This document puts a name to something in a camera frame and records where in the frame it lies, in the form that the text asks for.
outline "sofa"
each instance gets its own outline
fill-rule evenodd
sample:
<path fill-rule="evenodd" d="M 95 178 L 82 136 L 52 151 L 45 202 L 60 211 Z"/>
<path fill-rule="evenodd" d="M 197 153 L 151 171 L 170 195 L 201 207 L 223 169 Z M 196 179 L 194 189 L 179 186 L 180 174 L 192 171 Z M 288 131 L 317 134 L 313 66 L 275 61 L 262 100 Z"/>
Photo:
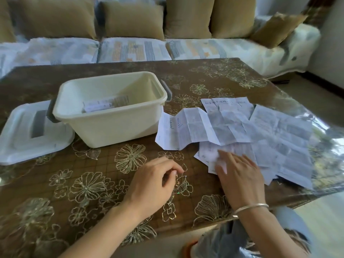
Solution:
<path fill-rule="evenodd" d="M 100 8 L 102 2 L 133 0 L 94 0 L 95 23 L 100 31 L 105 20 Z M 269 19 L 270 16 L 256 16 L 253 32 Z M 320 40 L 319 30 L 306 24 L 297 26 L 272 49 L 243 38 L 159 40 L 100 35 L 97 40 L 77 37 L 26 39 L 16 27 L 15 33 L 15 43 L 0 43 L 0 78 L 20 66 L 233 57 L 240 58 L 262 76 L 274 78 L 289 72 L 305 72 Z"/>

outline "table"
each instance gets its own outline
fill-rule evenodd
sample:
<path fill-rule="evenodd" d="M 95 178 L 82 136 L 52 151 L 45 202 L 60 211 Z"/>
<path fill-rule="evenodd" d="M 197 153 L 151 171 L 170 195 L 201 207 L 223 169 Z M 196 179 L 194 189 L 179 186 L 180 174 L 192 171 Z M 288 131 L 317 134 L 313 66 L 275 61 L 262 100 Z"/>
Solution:
<path fill-rule="evenodd" d="M 16 68 L 0 81 L 0 125 L 15 107 L 54 98 L 63 82 L 134 71 L 153 72 L 167 83 L 173 100 L 164 110 L 170 114 L 185 107 L 202 107 L 201 98 L 247 96 L 251 103 L 311 120 L 314 191 L 278 179 L 266 187 L 270 206 L 295 207 L 343 190 L 342 130 L 323 123 L 238 58 Z M 1 166 L 0 241 L 4 249 L 0 252 L 55 257 L 118 205 L 138 167 L 158 156 L 174 159 L 187 172 L 178 178 L 163 208 L 143 221 L 122 245 L 231 219 L 217 176 L 193 157 L 198 143 L 169 152 L 154 139 L 155 134 L 91 149 L 76 136 L 62 151 Z"/>

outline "tiled floor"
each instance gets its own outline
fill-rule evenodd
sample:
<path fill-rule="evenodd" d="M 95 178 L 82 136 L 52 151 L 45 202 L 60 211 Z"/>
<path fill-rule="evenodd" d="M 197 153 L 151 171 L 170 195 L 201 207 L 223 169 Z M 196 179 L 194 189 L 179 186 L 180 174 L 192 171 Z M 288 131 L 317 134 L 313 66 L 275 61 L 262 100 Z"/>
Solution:
<path fill-rule="evenodd" d="M 289 84 L 278 85 L 327 123 L 344 127 L 344 99 L 296 75 Z M 344 193 L 323 197 L 297 208 L 314 234 L 316 255 L 312 257 L 337 258 L 344 254 Z M 146 243 L 119 248 L 117 257 L 181 257 L 185 243 L 198 238 L 209 228 L 190 233 L 156 239 Z"/>

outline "silver bangle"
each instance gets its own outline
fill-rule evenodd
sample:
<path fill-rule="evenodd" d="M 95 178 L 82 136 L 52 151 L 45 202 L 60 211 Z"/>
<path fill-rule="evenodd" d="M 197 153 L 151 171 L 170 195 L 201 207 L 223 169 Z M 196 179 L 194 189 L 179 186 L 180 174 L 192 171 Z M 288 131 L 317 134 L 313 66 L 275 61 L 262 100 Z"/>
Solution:
<path fill-rule="evenodd" d="M 232 215 L 232 217 L 234 218 L 238 218 L 237 214 L 243 210 L 246 210 L 246 209 L 250 209 L 250 208 L 255 208 L 255 207 L 266 207 L 266 208 L 269 208 L 269 206 L 267 204 L 254 204 L 254 205 L 246 205 L 246 206 L 243 206 L 241 208 L 238 208 L 234 214 Z"/>

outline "stack of papers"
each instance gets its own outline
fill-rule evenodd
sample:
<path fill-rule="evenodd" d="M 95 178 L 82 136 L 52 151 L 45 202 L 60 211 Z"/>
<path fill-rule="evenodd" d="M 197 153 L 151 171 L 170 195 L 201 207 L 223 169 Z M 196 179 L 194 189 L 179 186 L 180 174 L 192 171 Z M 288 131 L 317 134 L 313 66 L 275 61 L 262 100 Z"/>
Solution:
<path fill-rule="evenodd" d="M 277 176 L 312 189 L 313 165 L 308 152 L 311 122 L 251 104 L 244 98 L 201 99 L 200 108 L 184 108 L 176 116 L 163 113 L 156 143 L 182 150 L 200 142 L 195 158 L 215 174 L 218 150 L 245 154 L 261 169 L 269 185 Z"/>

